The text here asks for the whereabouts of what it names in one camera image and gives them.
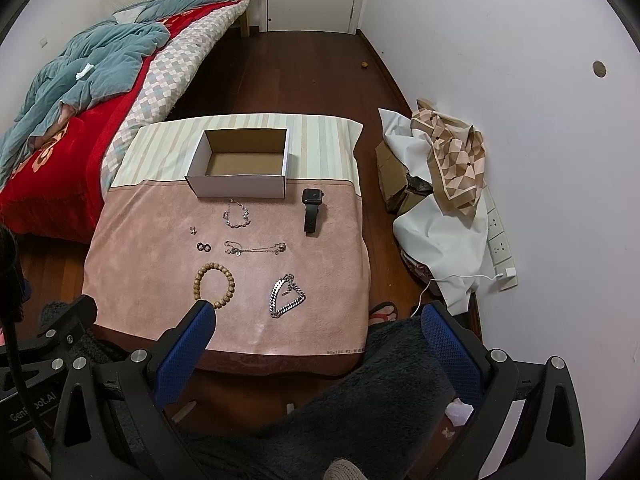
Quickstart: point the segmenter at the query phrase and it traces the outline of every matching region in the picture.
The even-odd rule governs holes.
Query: wall
[[[250,18],[258,25],[258,0]],[[103,19],[100,0],[31,0],[0,44],[0,134],[11,126],[31,80],[77,32]],[[40,47],[41,38],[48,42]]]
[[[606,0],[366,0],[360,27],[411,105],[484,132],[520,282],[479,291],[484,342],[566,360],[599,478],[640,416],[638,50]]]

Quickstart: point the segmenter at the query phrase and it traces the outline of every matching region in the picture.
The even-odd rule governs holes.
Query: silver necklace
[[[296,282],[294,282],[293,279],[293,274],[285,274],[275,283],[275,285],[273,285],[273,290],[271,291],[271,295],[269,297],[269,312],[271,313],[271,317],[273,317],[274,319],[278,319],[280,316],[282,316],[282,314],[288,312],[292,308],[296,308],[300,303],[306,300],[306,294],[302,292],[300,287],[296,285]],[[278,294],[280,293],[280,289],[285,283],[287,284],[287,291],[282,295],[286,296],[292,290],[294,290],[298,294],[298,297],[291,303],[287,303],[280,310],[276,310]]]
[[[228,249],[225,251],[226,254],[235,254],[236,256],[240,256],[242,253],[273,253],[280,254],[287,250],[287,245],[284,242],[279,242],[277,244],[273,244],[271,247],[260,247],[256,249],[243,249],[242,245],[238,242],[230,242],[227,240],[225,242],[225,247]]]
[[[231,210],[232,204],[236,204],[242,208],[242,219],[244,220],[244,224],[232,224],[229,221],[229,211]],[[222,213],[222,218],[225,219],[226,225],[228,225],[232,229],[237,229],[239,227],[247,227],[251,223],[251,220],[249,220],[249,210],[245,208],[244,205],[242,205],[239,202],[236,202],[232,198],[229,199],[229,206],[226,208],[226,211]]]

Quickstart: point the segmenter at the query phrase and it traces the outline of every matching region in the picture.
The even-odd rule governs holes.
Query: red blanket
[[[162,22],[173,38],[212,10],[239,1],[188,10]],[[158,52],[143,61],[128,93],[71,118],[62,131],[20,165],[0,193],[1,222],[15,233],[91,241],[104,206],[100,191],[104,152],[138,97]]]

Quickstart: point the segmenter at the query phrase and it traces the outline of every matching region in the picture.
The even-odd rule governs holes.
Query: wooden floor
[[[361,68],[363,61],[369,63]],[[393,301],[402,316],[417,303],[420,285],[399,256],[394,217],[385,211],[374,149],[382,140],[378,108],[402,110],[358,36],[322,32],[272,32],[241,39],[225,36],[204,61],[168,120],[244,112],[327,114],[363,124],[355,158],[364,204],[364,240],[371,267],[370,304]],[[34,294],[20,333],[36,327],[42,305],[81,292],[87,247],[25,237],[24,272]],[[184,420],[196,430],[240,434],[276,420],[286,404],[307,402],[333,381],[304,376],[255,378],[196,373],[184,400],[198,401]],[[448,443],[440,437],[425,458],[433,463]]]

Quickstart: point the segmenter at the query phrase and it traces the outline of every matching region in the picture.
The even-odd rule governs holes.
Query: black watch
[[[305,205],[305,233],[311,234],[316,232],[316,219],[318,218],[318,207],[322,203],[321,189],[307,187],[302,192],[302,203]]]

